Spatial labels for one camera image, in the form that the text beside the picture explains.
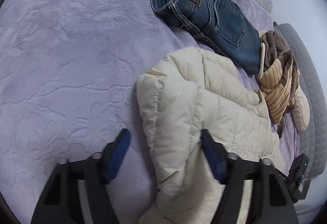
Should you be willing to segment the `blue denim jeans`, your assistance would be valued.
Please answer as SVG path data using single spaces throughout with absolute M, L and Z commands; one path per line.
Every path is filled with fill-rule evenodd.
M 189 32 L 215 53 L 258 75 L 261 40 L 258 31 L 231 0 L 150 0 L 153 12 L 168 25 Z

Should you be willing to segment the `grey quilted headboard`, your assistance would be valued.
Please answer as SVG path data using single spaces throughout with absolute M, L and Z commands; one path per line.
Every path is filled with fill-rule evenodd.
M 311 180 L 326 167 L 326 101 L 318 73 L 309 52 L 295 29 L 288 23 L 274 26 L 293 51 L 300 71 L 300 86 L 310 107 L 309 127 L 299 132 L 299 153 L 310 161 L 304 178 Z

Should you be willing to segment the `cream knitted cushion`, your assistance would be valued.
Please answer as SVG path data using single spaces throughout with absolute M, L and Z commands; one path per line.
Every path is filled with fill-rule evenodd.
M 310 107 L 301 86 L 299 86 L 295 92 L 294 109 L 291 115 L 298 132 L 304 132 L 309 127 Z

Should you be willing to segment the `brown striped fleece garment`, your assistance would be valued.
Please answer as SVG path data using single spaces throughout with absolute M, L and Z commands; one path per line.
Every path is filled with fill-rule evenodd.
M 294 96 L 299 87 L 300 72 L 292 50 L 278 33 L 272 30 L 264 33 L 261 43 L 264 58 L 263 72 L 257 76 L 259 89 L 281 138 L 285 126 L 283 116 L 295 109 Z

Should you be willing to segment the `cream quilted down jacket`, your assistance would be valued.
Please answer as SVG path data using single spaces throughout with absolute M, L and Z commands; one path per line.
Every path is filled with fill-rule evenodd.
M 158 193 L 141 223 L 210 223 L 227 186 L 226 154 L 284 170 L 264 95 L 228 58 L 197 47 L 139 76 L 136 95 Z

